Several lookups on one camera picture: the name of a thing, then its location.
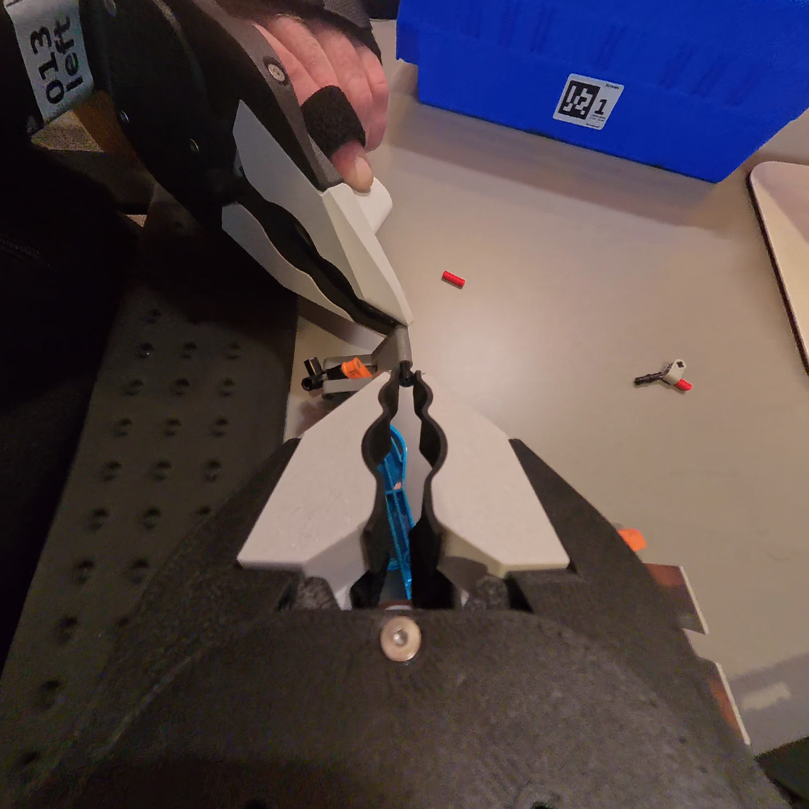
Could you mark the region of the person's left hand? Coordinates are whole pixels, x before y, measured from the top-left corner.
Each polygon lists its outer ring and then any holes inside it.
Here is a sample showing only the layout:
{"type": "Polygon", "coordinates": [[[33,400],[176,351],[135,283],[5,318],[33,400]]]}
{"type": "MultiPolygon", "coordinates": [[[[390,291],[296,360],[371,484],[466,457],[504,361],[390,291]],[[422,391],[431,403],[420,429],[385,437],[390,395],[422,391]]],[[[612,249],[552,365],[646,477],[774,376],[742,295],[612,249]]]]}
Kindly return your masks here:
{"type": "Polygon", "coordinates": [[[280,58],[299,106],[327,87],[346,97],[365,142],[343,142],[329,158],[349,187],[369,193],[375,178],[368,153],[380,146],[388,126],[389,85],[379,57],[319,19],[273,12],[257,15],[253,25],[280,58]]]}

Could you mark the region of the grey orange brick assembly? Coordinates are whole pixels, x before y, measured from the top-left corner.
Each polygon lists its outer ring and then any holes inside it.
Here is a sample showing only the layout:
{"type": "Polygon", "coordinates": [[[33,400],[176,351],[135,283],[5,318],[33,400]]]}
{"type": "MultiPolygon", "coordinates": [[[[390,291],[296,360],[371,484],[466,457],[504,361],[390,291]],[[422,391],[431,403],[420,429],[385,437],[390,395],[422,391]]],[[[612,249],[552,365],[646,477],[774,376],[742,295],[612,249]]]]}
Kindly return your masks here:
{"type": "Polygon", "coordinates": [[[413,363],[410,332],[397,326],[370,354],[356,357],[334,357],[320,362],[318,358],[304,361],[307,375],[301,386],[308,393],[318,393],[323,399],[345,399],[370,383],[383,372],[391,372],[399,382],[399,362],[413,363]]]}

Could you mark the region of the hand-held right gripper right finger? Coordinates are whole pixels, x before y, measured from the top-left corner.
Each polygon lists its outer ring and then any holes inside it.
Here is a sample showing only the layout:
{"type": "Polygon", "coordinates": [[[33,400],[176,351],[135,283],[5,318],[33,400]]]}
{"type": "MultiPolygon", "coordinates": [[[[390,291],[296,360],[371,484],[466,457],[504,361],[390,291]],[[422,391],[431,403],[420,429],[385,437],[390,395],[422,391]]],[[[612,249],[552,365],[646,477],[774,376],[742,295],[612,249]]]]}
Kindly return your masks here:
{"type": "Polygon", "coordinates": [[[511,440],[499,427],[418,372],[413,408],[430,466],[419,524],[429,572],[508,575],[570,563],[511,440]]]}

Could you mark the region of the grey tracked toy robot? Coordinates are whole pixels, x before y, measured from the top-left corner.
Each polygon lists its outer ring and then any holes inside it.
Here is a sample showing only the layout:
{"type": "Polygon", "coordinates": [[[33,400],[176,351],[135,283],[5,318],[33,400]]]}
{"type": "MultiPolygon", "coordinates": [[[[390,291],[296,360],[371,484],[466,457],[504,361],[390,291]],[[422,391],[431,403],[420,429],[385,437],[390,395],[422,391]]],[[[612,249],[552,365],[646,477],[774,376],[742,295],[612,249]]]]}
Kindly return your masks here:
{"type": "MultiPolygon", "coordinates": [[[[707,623],[684,569],[678,565],[653,563],[646,563],[646,569],[665,595],[666,601],[672,607],[675,619],[682,630],[684,632],[708,635],[707,623]]],[[[739,707],[733,697],[729,681],[722,666],[699,655],[697,655],[696,661],[723,718],[743,743],[751,747],[750,736],[743,724],[739,707]]]]}

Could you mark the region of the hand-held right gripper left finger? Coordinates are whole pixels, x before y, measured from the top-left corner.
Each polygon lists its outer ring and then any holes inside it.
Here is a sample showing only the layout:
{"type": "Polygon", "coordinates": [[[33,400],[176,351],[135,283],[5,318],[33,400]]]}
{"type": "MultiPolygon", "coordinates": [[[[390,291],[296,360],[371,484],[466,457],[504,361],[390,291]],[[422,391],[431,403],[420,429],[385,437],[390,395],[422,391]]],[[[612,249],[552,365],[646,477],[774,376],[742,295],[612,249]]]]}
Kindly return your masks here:
{"type": "Polygon", "coordinates": [[[340,608],[369,570],[362,532],[377,484],[362,440],[383,414],[384,371],[305,431],[237,556],[245,569],[291,571],[329,583],[340,608]]]}

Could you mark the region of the blue storage bin with tag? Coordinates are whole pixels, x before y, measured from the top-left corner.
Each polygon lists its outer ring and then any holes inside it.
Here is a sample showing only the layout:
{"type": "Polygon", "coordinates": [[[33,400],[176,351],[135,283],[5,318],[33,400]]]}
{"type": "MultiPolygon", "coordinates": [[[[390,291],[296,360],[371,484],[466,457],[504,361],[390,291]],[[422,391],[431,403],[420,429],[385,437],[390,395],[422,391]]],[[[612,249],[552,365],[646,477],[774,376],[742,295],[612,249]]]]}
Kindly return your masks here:
{"type": "Polygon", "coordinates": [[[401,2],[396,22],[422,103],[711,183],[807,110],[807,2],[401,2]]]}

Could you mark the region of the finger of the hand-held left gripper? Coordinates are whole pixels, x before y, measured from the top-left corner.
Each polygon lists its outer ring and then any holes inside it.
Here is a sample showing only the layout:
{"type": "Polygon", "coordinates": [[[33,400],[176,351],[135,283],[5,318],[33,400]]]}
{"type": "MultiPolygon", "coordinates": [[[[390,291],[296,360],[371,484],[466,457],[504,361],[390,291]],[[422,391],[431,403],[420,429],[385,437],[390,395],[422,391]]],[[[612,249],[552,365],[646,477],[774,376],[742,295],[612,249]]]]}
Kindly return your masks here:
{"type": "Polygon", "coordinates": [[[392,330],[393,317],[363,302],[340,272],[304,238],[287,214],[269,206],[270,233],[238,203],[222,209],[222,229],[283,287],[298,297],[371,330],[392,330]]]}
{"type": "Polygon", "coordinates": [[[375,179],[369,193],[357,193],[338,178],[335,185],[318,189],[243,101],[232,133],[245,181],[232,204],[246,207],[268,234],[269,206],[278,208],[278,216],[294,218],[308,244],[363,302],[392,316],[393,329],[410,325],[410,305],[377,236],[392,208],[383,184],[375,179]]]}

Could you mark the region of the person's left forearm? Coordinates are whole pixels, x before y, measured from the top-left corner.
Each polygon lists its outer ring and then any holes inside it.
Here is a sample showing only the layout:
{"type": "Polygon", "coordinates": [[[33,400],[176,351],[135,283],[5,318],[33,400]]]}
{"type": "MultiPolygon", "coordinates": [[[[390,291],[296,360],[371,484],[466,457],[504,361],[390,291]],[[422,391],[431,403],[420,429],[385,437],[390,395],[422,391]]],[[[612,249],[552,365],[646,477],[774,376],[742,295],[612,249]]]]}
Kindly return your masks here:
{"type": "Polygon", "coordinates": [[[363,1],[306,1],[301,13],[339,30],[350,39],[366,46],[381,59],[374,37],[371,17],[363,1]]]}

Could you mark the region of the light blue brick separator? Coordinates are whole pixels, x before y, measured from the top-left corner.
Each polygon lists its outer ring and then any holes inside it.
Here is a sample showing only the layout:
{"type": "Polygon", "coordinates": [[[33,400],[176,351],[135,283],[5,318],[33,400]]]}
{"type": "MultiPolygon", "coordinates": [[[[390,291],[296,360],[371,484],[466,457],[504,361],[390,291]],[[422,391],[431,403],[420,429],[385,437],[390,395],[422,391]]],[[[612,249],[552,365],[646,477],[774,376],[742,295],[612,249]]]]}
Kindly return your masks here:
{"type": "Polygon", "coordinates": [[[412,568],[410,559],[410,532],[415,526],[410,503],[405,491],[408,466],[408,448],[403,435],[394,425],[389,428],[390,448],[379,464],[382,476],[388,525],[391,533],[392,554],[388,571],[398,571],[408,601],[412,600],[412,568]]]}

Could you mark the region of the white stand base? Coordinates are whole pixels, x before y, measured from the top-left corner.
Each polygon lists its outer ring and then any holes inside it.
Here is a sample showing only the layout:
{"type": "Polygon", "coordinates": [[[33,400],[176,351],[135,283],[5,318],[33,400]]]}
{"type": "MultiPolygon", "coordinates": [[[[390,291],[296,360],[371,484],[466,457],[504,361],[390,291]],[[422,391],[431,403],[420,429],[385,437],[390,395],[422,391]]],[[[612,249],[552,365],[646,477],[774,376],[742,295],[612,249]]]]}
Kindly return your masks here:
{"type": "Polygon", "coordinates": [[[805,370],[808,369],[808,167],[766,161],[747,184],[805,370]]]}

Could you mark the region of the black dimpled mat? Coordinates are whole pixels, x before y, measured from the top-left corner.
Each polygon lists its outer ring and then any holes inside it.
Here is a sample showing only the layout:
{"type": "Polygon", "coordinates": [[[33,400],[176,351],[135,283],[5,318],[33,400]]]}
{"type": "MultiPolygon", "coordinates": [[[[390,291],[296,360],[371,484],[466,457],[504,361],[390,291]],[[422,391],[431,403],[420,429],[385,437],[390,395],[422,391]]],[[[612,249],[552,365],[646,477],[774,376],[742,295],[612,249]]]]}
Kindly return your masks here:
{"type": "Polygon", "coordinates": [[[275,281],[127,293],[59,474],[3,713],[81,700],[177,544],[280,446],[297,301],[275,281]]]}

